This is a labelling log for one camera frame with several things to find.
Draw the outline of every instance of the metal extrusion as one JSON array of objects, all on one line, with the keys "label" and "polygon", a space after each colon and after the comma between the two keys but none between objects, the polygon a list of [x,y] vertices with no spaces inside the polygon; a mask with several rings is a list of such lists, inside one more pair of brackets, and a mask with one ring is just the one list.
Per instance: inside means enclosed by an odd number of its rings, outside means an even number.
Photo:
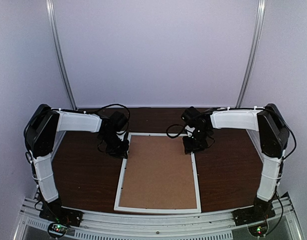
[{"label": "metal extrusion", "polygon": [[[284,224],[288,224],[286,228],[290,229],[292,239],[303,240],[289,197],[281,198],[281,203],[286,218]],[[277,220],[282,208],[277,200],[272,205],[276,216],[271,220]],[[18,225],[13,232],[14,240],[24,239],[27,227],[42,231],[47,229],[50,222],[39,218],[41,207],[42,203],[37,203],[36,199],[24,200],[16,220]],[[79,240],[230,240],[234,238],[232,231],[247,227],[236,226],[233,210],[185,215],[127,215],[81,210],[83,216],[80,227],[72,226],[66,236]]]},{"label": "metal extrusion", "polygon": [[254,32],[253,32],[253,38],[251,43],[251,49],[249,54],[249,59],[247,63],[247,67],[244,73],[243,82],[241,85],[239,97],[236,103],[236,108],[240,108],[242,105],[242,102],[244,100],[247,86],[249,83],[249,80],[251,78],[252,70],[254,67],[254,63],[256,60],[256,53],[259,45],[259,40],[262,34],[263,24],[264,24],[264,18],[265,18],[265,6],[266,6],[266,0],[259,0],[258,2],[258,10],[254,25]]},{"label": "metal extrusion", "polygon": [[52,31],[53,36],[53,42],[56,50],[57,55],[57,61],[60,69],[60,74],[62,77],[62,81],[65,87],[65,91],[68,95],[68,98],[70,100],[70,104],[73,110],[77,110],[77,105],[73,96],[72,89],[70,87],[70,83],[68,80],[68,75],[65,67],[65,62],[62,54],[62,50],[60,47],[60,41],[59,41],[59,35],[57,30],[57,23],[56,23],[56,16],[55,16],[55,10],[54,10],[54,1],[53,0],[46,0],[46,6],[47,6],[47,14],[50,22],[50,27]]}]

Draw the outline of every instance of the wooden tabletop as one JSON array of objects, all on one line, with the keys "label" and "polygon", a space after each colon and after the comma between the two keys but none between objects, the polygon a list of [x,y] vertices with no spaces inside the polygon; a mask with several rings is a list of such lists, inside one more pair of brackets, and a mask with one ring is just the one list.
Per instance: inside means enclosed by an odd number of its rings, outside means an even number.
[{"label": "wooden tabletop", "polygon": [[[107,109],[103,114],[109,116],[113,111]],[[183,124],[183,111],[131,108],[128,131],[164,133],[171,124]],[[262,162],[247,132],[216,129],[213,137],[213,146],[195,155],[202,211],[252,205],[260,184]],[[122,159],[99,152],[98,143],[97,133],[65,134],[52,162],[56,187],[65,207],[119,213],[114,211],[114,202]]]}]

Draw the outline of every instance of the white wall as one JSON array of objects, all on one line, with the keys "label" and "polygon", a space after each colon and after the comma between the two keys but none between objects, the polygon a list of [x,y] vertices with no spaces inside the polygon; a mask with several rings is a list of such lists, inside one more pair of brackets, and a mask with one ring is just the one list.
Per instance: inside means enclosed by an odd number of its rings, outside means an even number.
[{"label": "white wall", "polygon": [[36,188],[23,130],[46,103],[69,108],[45,0],[0,0],[0,240],[11,239],[24,197]]},{"label": "white wall", "polygon": [[[307,239],[307,0],[266,2],[264,26],[243,106],[275,103],[298,147],[286,160],[287,190]],[[290,138],[289,150],[293,147]]]},{"label": "white wall", "polygon": [[55,0],[78,107],[234,106],[258,0]]}]

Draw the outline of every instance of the robotic arm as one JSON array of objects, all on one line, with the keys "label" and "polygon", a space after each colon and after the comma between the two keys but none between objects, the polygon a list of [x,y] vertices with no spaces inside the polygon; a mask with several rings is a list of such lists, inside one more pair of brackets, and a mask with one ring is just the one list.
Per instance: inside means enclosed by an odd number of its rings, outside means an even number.
[{"label": "robotic arm", "polygon": [[[106,142],[106,153],[117,158],[127,158],[129,141],[118,136],[117,132],[128,122],[121,112],[114,112],[110,117],[61,110],[41,104],[31,117],[24,130],[26,157],[32,167],[32,175],[40,188],[42,201],[47,209],[42,209],[40,217],[54,221],[55,219],[69,219],[73,216],[81,219],[81,212],[64,212],[54,181],[52,169],[52,151],[56,132],[86,131],[98,133],[98,139]],[[70,225],[79,225],[79,221],[72,220]]]},{"label": "robotic arm", "polygon": [[185,153],[198,152],[209,146],[213,129],[233,128],[259,132],[263,169],[260,186],[252,208],[234,211],[236,225],[244,225],[272,217],[271,202],[282,176],[290,129],[276,105],[254,108],[212,108],[199,112],[190,107],[181,115],[187,136],[183,137]]}]

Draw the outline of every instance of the wire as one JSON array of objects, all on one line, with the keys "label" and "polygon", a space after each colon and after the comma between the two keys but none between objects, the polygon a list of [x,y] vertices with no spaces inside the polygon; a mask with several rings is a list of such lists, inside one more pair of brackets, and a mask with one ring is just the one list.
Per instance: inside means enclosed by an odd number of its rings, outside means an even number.
[{"label": "wire", "polygon": [[[287,128],[287,130],[289,131],[289,133],[291,134],[292,136],[292,139],[293,139],[293,142],[294,142],[294,146],[293,146],[293,149],[286,155],[283,157],[283,160],[287,159],[291,154],[294,153],[294,151],[296,150],[297,148],[297,140],[296,140],[296,136],[294,134],[294,132],[291,130],[291,128],[289,127],[289,125],[286,123],[286,121],[279,115],[277,114],[275,111],[271,110],[271,109],[268,109],[268,108],[265,108],[265,107],[257,107],[257,108],[251,108],[251,107],[237,107],[237,108],[222,108],[220,109],[219,107],[214,107],[214,108],[209,108],[207,109],[206,111],[194,116],[192,119],[196,119],[196,118],[199,118],[201,116],[204,116],[206,114],[211,114],[213,112],[224,112],[224,111],[231,111],[231,110],[262,110],[262,111],[267,111],[269,113],[272,113],[274,114],[277,118],[279,118],[279,120],[285,125],[285,127]],[[168,130],[173,127],[173,126],[182,126],[180,124],[173,124],[173,125],[170,125],[167,129],[166,129],[166,134],[169,138],[171,139],[175,139],[177,137],[180,136],[181,132],[185,129],[185,126],[183,126],[183,129],[181,130],[180,133],[178,133],[177,135],[175,136],[170,136],[169,133],[168,133]]]},{"label": "wire", "polygon": [[207,148],[210,148],[214,143],[216,142],[215,138],[207,134],[207,138],[210,138],[212,140],[212,144],[210,144]]},{"label": "wire", "polygon": [[[182,127],[182,129],[181,129],[181,131],[178,132],[176,135],[171,136],[171,135],[169,134],[169,129],[171,129],[172,127]],[[185,126],[176,123],[176,124],[170,125],[170,126],[165,130],[165,133],[167,134],[167,136],[168,136],[169,138],[175,139],[175,138],[178,138],[178,137],[182,134],[182,132],[184,131],[184,129],[185,129]]]},{"label": "wire", "polygon": [[276,117],[279,118],[279,120],[285,125],[285,127],[288,129],[289,133],[291,134],[292,138],[293,138],[293,149],[285,156],[283,157],[283,159],[285,160],[286,158],[288,158],[291,154],[293,154],[293,152],[296,150],[297,148],[297,140],[296,140],[296,136],[294,134],[294,132],[291,130],[291,128],[289,127],[289,125],[285,122],[285,120],[279,115],[277,114],[275,111],[271,110],[271,109],[267,109],[267,108],[264,108],[263,110],[269,112],[269,113],[272,113],[274,114]]},{"label": "wire", "polygon": [[282,201],[280,200],[280,197],[278,195],[277,187],[275,188],[275,196],[277,197],[277,200],[278,200],[278,202],[280,203],[280,206],[281,206],[281,215],[280,215],[280,218],[279,218],[278,222],[276,223],[276,225],[268,233],[266,233],[265,236],[268,236],[269,234],[271,234],[277,228],[277,226],[279,225],[279,223],[281,222],[281,220],[284,216],[284,206],[283,206]]},{"label": "wire", "polygon": [[24,155],[25,155],[25,158],[27,159],[27,162],[29,164],[32,164],[31,161],[33,160],[33,156],[31,155],[31,153],[26,151]]},{"label": "wire", "polygon": [[121,136],[121,135],[124,135],[127,131],[128,131],[128,128],[129,128],[129,120],[130,120],[130,116],[131,116],[131,113],[130,113],[130,110],[128,107],[126,107],[125,105],[122,105],[120,103],[112,103],[112,104],[109,104],[109,105],[106,105],[106,106],[103,106],[95,111],[90,111],[90,112],[87,112],[88,114],[96,114],[98,116],[100,116],[100,111],[104,110],[104,109],[107,109],[107,108],[110,108],[110,107],[113,107],[113,106],[119,106],[119,107],[122,107],[124,109],[127,110],[128,112],[128,118],[127,118],[127,127],[126,127],[126,130],[122,133],[117,133],[117,135]]},{"label": "wire", "polygon": [[43,205],[49,210],[49,212],[55,217],[55,219],[59,221],[58,216],[50,209],[50,207],[46,203],[46,200],[44,199],[44,196],[42,194],[42,191],[40,190],[40,187],[38,189],[39,189],[39,194],[40,194],[40,200],[42,201]]},{"label": "wire", "polygon": [[106,151],[103,151],[103,150],[100,149],[100,146],[103,144],[103,142],[104,142],[104,140],[102,140],[100,143],[98,143],[98,145],[97,145],[97,150],[98,150],[99,152],[101,152],[101,153],[106,153]]},{"label": "wire", "polygon": [[37,201],[35,204],[34,204],[34,209],[36,209],[37,211],[42,211],[41,209],[37,209],[37,205],[41,202],[41,200]]}]

